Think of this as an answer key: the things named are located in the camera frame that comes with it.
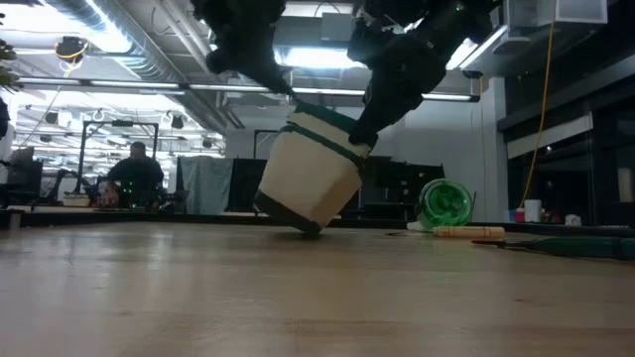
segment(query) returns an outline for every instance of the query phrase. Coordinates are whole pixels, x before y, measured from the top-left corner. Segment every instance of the wooden tabletop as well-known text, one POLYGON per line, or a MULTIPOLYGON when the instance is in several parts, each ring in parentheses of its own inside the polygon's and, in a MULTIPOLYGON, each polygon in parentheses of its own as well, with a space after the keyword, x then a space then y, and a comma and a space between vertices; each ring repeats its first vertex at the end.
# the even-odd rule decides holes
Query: wooden tabletop
POLYGON ((635 353, 633 265, 386 233, 308 240, 167 223, 0 233, 0 355, 635 353))

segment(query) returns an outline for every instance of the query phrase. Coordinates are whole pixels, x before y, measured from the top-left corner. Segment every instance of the white bucket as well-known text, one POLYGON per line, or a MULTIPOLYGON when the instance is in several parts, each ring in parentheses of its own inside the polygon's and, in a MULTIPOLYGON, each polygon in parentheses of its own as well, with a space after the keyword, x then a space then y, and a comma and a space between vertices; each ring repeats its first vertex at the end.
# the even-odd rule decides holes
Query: white bucket
POLYGON ((62 198, 65 207, 87 207, 90 204, 90 197, 85 193, 68 193, 62 198))
POLYGON ((352 145, 355 120, 299 103, 272 146, 256 207, 306 233, 319 233, 361 187, 375 143, 352 145))

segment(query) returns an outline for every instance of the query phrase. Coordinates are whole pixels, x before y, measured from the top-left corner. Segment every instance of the green glass jar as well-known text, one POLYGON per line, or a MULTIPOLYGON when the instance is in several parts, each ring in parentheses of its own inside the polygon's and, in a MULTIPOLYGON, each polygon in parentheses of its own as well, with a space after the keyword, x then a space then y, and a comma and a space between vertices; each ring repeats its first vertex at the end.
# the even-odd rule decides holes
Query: green glass jar
POLYGON ((471 194, 462 184, 435 179, 419 194, 417 219, 427 230, 463 226, 472 219, 472 203, 471 194))

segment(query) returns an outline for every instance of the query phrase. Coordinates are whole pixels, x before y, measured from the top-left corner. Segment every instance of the black robotic arm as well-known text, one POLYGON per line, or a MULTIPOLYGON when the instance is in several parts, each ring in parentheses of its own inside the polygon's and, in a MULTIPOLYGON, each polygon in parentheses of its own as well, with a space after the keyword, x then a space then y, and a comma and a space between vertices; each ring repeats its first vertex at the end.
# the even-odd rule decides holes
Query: black robotic arm
MULTIPOLYGON (((294 95, 274 61, 274 24, 284 0, 191 0, 194 15, 216 33, 210 70, 236 70, 276 93, 294 95)), ((366 105, 350 135, 370 143, 377 133, 416 109, 445 77, 445 64, 466 38, 482 43, 492 32, 489 14, 502 0, 364 0, 348 56, 372 70, 366 105), (422 20, 407 34, 384 31, 422 20)))

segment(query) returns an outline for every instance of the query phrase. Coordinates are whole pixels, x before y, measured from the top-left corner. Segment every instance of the man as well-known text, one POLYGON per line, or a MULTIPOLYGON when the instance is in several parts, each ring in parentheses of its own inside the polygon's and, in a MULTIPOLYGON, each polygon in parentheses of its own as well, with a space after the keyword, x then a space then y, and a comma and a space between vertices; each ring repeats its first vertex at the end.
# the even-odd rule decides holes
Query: man
POLYGON ((106 195, 109 205, 119 202, 116 181, 133 188, 133 196, 151 192, 158 184, 163 182, 163 170, 155 160, 146 156, 146 146, 135 142, 130 146, 130 158, 117 163, 106 177, 108 188, 106 195))

